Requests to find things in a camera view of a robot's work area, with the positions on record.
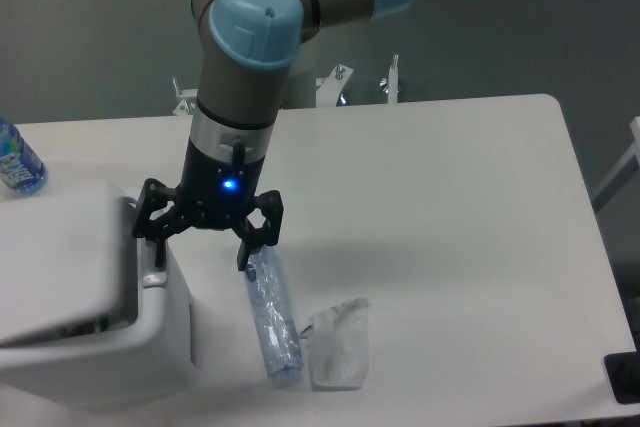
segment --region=crumpled plastic bag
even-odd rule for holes
[[[369,300],[349,300],[313,315],[308,336],[313,390],[358,390],[369,371]]]

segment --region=tabletop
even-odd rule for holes
[[[49,195],[95,178],[175,185],[189,125],[19,128],[49,167],[37,194]],[[603,357],[634,344],[553,98],[283,111],[258,191],[270,189],[285,204],[276,252],[298,328],[369,298],[361,390],[311,392],[307,376],[270,388],[238,240],[191,230],[170,246],[196,302],[197,386],[91,411],[3,387],[0,423],[498,426],[640,413],[608,384]],[[0,192],[1,212],[13,197]]]

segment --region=blue led light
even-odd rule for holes
[[[238,190],[238,182],[233,179],[228,179],[222,182],[222,187],[229,192],[233,192],[235,190]]]

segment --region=blue plastic bottle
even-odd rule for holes
[[[249,258],[245,283],[267,375],[282,387],[301,379],[304,364],[279,270],[278,258],[265,246]]]
[[[47,169],[15,125],[0,117],[0,179],[14,192],[32,194],[47,181]]]

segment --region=robotic arm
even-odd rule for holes
[[[277,191],[255,195],[291,63],[321,27],[374,18],[411,0],[191,0],[204,62],[180,184],[148,179],[133,236],[158,244],[189,227],[232,229],[238,269],[276,245],[283,205]],[[154,212],[171,208],[152,218]],[[248,220],[259,209],[256,228]]]

